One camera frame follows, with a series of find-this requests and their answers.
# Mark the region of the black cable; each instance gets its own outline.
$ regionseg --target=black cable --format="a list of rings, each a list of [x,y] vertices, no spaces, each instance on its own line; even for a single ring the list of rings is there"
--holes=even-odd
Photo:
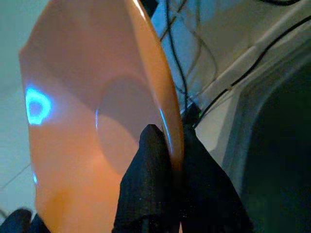
[[[184,5],[186,4],[187,1],[188,1],[188,0],[183,0],[183,1],[182,1],[182,3],[179,5],[179,8],[177,9],[177,12],[178,12],[178,13],[183,9],[183,7],[184,7]],[[173,18],[172,18],[171,22],[169,23],[169,25],[172,26],[172,24],[175,22],[175,20],[176,20],[176,16],[173,16]],[[162,41],[162,40],[164,39],[164,37],[165,37],[167,31],[168,31],[168,28],[165,29],[163,35],[162,35],[161,38],[160,38],[160,41]]]
[[[172,29],[171,29],[171,23],[170,23],[170,1],[166,0],[166,23],[167,23],[167,27],[168,27],[168,33],[169,33],[169,39],[170,39],[170,45],[172,48],[172,53],[175,59],[175,62],[178,66],[178,70],[180,73],[180,76],[182,78],[183,81],[183,86],[184,86],[184,92],[185,92],[185,120],[187,121],[187,112],[188,112],[188,87],[187,87],[187,81],[186,81],[186,77],[184,74],[184,71],[182,70],[182,67],[180,65],[180,61],[177,57],[176,54],[176,49],[174,46],[174,41],[173,41],[173,36],[172,36]]]
[[[287,35],[288,33],[290,33],[291,31],[293,31],[294,29],[296,29],[297,27],[301,26],[302,24],[308,22],[309,20],[311,20],[311,16],[308,16],[306,18],[304,18],[302,21],[299,21],[298,23],[294,24],[293,26],[291,26],[289,29],[287,29],[285,32],[283,32],[281,35],[279,35],[276,39],[274,39],[266,48],[265,50],[260,54],[260,56],[258,57],[258,59],[255,61],[255,63],[236,81],[234,81],[231,84],[231,87],[235,86],[236,84],[238,84],[240,81],[242,81],[243,79],[245,79],[254,69],[255,67],[259,64],[259,62],[263,59],[263,57],[265,56],[265,54],[268,52],[268,50],[275,45],[280,39],[282,39],[285,35]],[[195,123],[195,125],[193,126],[194,128],[196,128],[199,123],[201,122],[201,120],[204,118],[204,115],[206,114],[206,112],[211,108],[211,106],[224,94],[228,91],[228,89],[223,90],[220,94],[218,94],[218,96],[207,106],[207,108],[202,112],[202,115],[200,116],[200,118],[198,119],[198,121]]]
[[[293,5],[301,0],[287,0],[287,1],[281,1],[281,0],[260,0],[262,2],[276,5],[276,6],[290,6]]]
[[[184,92],[179,86],[177,86],[176,84],[175,84],[175,88],[176,88],[176,90],[177,90],[180,94],[183,94],[183,95],[185,94],[185,92]],[[195,101],[193,100],[193,98],[191,98],[189,95],[188,95],[188,99],[190,100],[191,103],[196,104]]]

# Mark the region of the white tile floor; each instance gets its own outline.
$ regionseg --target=white tile floor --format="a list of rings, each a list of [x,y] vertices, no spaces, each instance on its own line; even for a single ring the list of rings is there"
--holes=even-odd
[[[35,210],[18,52],[47,2],[0,1],[0,209],[6,213]]]

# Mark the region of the black fabric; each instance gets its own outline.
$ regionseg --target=black fabric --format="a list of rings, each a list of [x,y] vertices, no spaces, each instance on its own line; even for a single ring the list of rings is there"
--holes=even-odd
[[[42,219],[26,209],[18,209],[11,213],[0,226],[0,233],[50,233]]]
[[[191,126],[184,126],[184,233],[248,233],[252,223],[231,180]]]
[[[30,226],[28,233],[50,233],[50,231],[45,226],[44,222],[39,217],[39,215],[36,214],[34,219],[31,222],[31,226]]]
[[[153,224],[150,232],[164,232],[170,226],[171,202],[172,171],[164,136],[148,125],[121,181],[113,233],[140,232],[146,217]]]
[[[15,210],[1,224],[0,233],[27,233],[30,221],[31,212],[29,210]]]

